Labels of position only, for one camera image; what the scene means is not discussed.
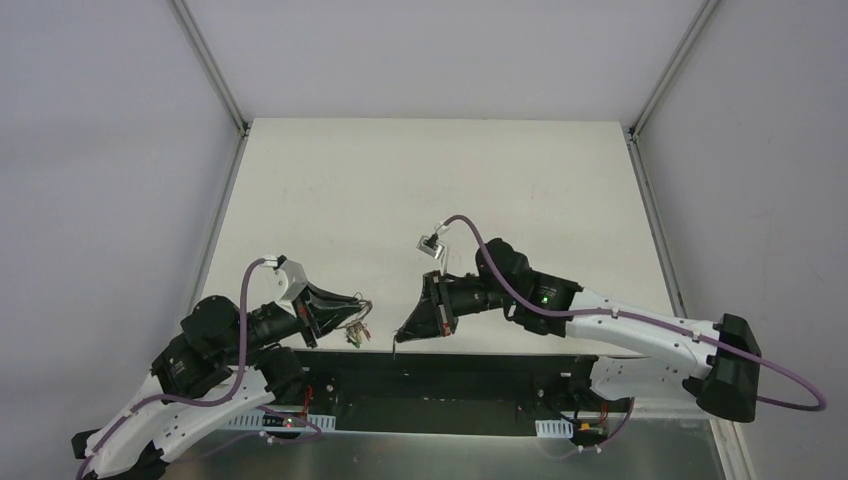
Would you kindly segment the large metal keyring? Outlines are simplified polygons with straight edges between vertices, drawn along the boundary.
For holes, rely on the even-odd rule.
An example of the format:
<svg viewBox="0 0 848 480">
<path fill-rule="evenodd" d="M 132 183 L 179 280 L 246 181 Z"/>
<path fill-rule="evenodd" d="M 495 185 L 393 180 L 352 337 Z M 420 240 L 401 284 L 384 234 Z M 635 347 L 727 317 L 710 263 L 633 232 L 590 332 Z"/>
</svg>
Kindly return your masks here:
<svg viewBox="0 0 848 480">
<path fill-rule="evenodd" d="M 365 319 L 373 310 L 373 302 L 371 300 L 365 299 L 360 292 L 357 292 L 354 295 L 354 298 L 357 300 L 359 311 L 346 323 L 341 325 L 339 329 L 344 332 L 346 342 L 346 335 L 348 333 L 358 333 L 362 338 L 363 344 L 364 342 L 367 342 L 371 339 L 371 334 L 368 330 L 368 326 Z"/>
</svg>

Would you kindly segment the green tag key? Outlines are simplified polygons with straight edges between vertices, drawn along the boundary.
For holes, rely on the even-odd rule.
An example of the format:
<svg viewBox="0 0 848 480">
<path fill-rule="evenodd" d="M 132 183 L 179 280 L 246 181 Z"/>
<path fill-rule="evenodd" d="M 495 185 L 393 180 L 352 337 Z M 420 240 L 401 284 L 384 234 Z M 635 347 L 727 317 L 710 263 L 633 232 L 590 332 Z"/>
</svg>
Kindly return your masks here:
<svg viewBox="0 0 848 480">
<path fill-rule="evenodd" d="M 353 345 L 356 349 L 360 349 L 362 345 L 362 338 L 358 333 L 348 333 L 346 335 L 347 342 Z"/>
</svg>

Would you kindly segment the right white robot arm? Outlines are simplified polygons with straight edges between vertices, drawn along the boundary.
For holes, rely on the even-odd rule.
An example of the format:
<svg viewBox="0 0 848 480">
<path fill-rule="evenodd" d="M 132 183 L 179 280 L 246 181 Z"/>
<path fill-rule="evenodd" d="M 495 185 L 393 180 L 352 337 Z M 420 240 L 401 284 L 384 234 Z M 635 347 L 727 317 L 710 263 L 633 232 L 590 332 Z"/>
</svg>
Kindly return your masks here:
<svg viewBox="0 0 848 480">
<path fill-rule="evenodd" d="M 569 380 L 569 400 L 583 410 L 604 400 L 671 397 L 739 423 L 756 416 L 762 354 L 749 323 L 726 314 L 713 323 L 647 313 L 531 268 L 501 238 L 475 254 L 477 271 L 438 270 L 422 277 L 420 299 L 394 335 L 397 343 L 447 337 L 460 317 L 499 309 L 524 330 L 599 341 L 637 353 L 635 359 L 597 356 Z"/>
</svg>

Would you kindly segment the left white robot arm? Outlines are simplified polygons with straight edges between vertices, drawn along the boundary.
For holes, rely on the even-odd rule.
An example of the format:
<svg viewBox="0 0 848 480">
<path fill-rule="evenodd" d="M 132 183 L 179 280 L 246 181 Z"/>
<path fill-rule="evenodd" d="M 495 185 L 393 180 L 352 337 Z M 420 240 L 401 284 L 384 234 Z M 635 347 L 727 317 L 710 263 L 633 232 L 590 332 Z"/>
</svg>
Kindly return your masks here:
<svg viewBox="0 0 848 480">
<path fill-rule="evenodd" d="M 349 324 L 373 303 L 359 294 L 296 284 L 278 301 L 248 307 L 208 296 L 153 360 L 140 389 L 106 426 L 72 438 L 79 479 L 159 479 L 193 444 L 235 417 L 305 397 L 305 371 L 280 342 L 304 335 L 308 346 Z"/>
</svg>

